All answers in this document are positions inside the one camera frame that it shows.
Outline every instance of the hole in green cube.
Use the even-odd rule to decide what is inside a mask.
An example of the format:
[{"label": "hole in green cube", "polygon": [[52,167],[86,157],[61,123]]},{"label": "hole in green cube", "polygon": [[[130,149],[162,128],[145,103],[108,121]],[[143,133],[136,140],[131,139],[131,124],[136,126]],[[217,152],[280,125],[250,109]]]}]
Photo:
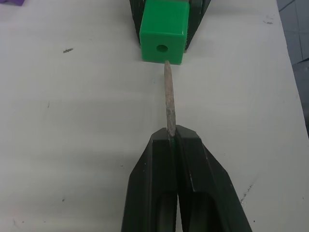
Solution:
[{"label": "hole in green cube", "polygon": [[169,48],[161,44],[161,45],[158,45],[156,49],[158,52],[167,52]]}]

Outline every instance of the gray floor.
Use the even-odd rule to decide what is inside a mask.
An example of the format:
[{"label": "gray floor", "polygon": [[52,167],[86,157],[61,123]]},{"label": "gray floor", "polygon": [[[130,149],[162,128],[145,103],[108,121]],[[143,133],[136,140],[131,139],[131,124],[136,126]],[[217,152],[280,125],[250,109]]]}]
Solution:
[{"label": "gray floor", "polygon": [[309,0],[277,0],[292,64],[309,58]]},{"label": "gray floor", "polygon": [[277,4],[309,135],[309,0]]}]

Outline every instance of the green cube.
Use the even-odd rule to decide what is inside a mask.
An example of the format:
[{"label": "green cube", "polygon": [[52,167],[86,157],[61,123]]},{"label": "green cube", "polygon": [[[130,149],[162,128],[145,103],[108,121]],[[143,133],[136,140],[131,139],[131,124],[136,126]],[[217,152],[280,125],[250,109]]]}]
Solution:
[{"label": "green cube", "polygon": [[140,46],[145,61],[181,64],[187,40],[189,3],[147,0],[140,27]]}]

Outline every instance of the stick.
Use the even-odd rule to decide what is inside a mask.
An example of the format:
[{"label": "stick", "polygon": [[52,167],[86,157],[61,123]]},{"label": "stick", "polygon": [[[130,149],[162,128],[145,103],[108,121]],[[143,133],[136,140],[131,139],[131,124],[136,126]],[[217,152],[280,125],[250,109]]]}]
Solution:
[{"label": "stick", "polygon": [[165,61],[164,79],[165,79],[165,104],[166,104],[166,119],[168,123],[168,133],[171,137],[174,137],[176,131],[176,114],[175,114],[172,70],[170,68],[169,61]]}]

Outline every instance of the white surface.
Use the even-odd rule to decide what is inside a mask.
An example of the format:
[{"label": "white surface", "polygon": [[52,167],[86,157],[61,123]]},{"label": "white surface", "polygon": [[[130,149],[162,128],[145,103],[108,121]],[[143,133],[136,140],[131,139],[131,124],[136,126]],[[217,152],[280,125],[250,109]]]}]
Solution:
[{"label": "white surface", "polygon": [[[120,231],[128,176],[166,124],[163,65],[141,62],[129,1],[0,5],[0,64],[0,231]],[[307,231],[309,142],[276,1],[213,0],[172,70],[178,124],[239,198],[253,185],[253,231]]]}]

